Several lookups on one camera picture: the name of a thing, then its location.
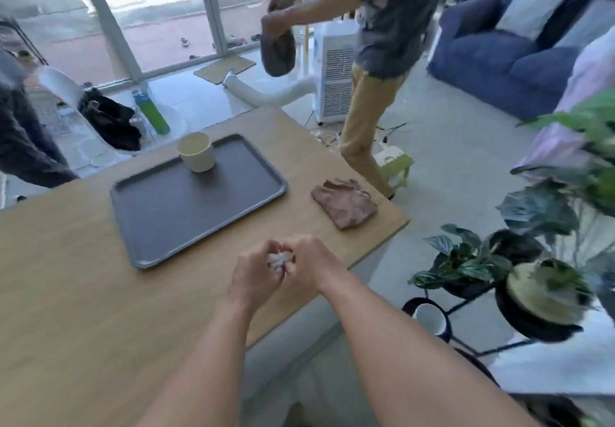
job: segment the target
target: white crumpled tissue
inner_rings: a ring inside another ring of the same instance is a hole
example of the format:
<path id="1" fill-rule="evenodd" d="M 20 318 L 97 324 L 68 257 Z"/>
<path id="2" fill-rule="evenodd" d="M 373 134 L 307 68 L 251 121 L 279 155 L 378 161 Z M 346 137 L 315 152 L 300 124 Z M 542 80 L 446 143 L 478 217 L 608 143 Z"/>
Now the white crumpled tissue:
<path id="1" fill-rule="evenodd" d="M 284 262 L 293 260 L 295 254 L 291 251 L 280 252 L 279 254 L 267 254 L 267 265 L 276 274 L 280 275 L 283 270 Z"/>

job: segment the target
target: hand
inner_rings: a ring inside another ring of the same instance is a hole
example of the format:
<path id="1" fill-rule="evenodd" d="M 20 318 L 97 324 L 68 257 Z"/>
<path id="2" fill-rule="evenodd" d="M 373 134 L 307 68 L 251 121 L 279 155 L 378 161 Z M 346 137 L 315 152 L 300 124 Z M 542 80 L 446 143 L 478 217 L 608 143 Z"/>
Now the hand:
<path id="1" fill-rule="evenodd" d="M 270 239 L 239 254 L 229 298 L 238 300 L 252 313 L 265 304 L 283 279 L 283 274 L 276 275 L 269 268 L 267 254 L 276 254 L 281 249 L 280 243 Z"/>
<path id="2" fill-rule="evenodd" d="M 292 27 L 292 24 L 290 24 L 286 12 L 274 11 L 268 12 L 263 16 L 261 26 L 263 27 L 263 33 L 275 40 Z"/>
<path id="3" fill-rule="evenodd" d="M 267 12 L 274 12 L 276 10 L 285 10 L 295 4 L 295 0 L 271 0 L 269 2 L 269 8 Z"/>
<path id="4" fill-rule="evenodd" d="M 282 249 L 295 253 L 293 262 L 284 263 L 288 279 L 310 290 L 322 292 L 330 278 L 348 273 L 341 260 L 317 237 L 292 238 Z"/>

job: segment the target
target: green water bottle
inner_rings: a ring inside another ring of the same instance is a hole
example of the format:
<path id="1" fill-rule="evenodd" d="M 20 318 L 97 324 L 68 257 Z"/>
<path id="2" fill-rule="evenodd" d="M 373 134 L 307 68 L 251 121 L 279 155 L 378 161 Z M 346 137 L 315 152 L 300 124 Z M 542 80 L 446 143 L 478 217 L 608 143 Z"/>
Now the green water bottle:
<path id="1" fill-rule="evenodd" d="M 156 130 L 158 134 L 168 134 L 171 131 L 168 123 L 160 114 L 150 96 L 139 91 L 133 91 L 132 96 L 135 98 L 136 104 L 139 106 L 145 117 Z"/>

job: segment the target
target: portable air conditioner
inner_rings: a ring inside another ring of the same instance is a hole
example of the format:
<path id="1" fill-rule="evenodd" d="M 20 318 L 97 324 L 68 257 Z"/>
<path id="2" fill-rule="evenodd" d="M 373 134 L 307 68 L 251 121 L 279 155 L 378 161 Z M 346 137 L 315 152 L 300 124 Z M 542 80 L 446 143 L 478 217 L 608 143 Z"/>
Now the portable air conditioner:
<path id="1" fill-rule="evenodd" d="M 358 32 L 354 19 L 331 20 L 314 29 L 314 115 L 319 124 L 344 121 L 352 97 L 352 64 Z"/>

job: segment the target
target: blue sofa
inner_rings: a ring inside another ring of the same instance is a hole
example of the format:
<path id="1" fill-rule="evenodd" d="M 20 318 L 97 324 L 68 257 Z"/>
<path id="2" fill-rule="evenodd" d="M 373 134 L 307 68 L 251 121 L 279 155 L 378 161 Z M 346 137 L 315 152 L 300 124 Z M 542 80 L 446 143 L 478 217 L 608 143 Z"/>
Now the blue sofa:
<path id="1" fill-rule="evenodd" d="M 565 0 L 533 42 L 495 29 L 512 0 L 469 0 L 447 9 L 428 66 L 456 86 L 520 120 L 552 113 L 561 99 L 578 48 L 553 48 L 591 0 Z"/>

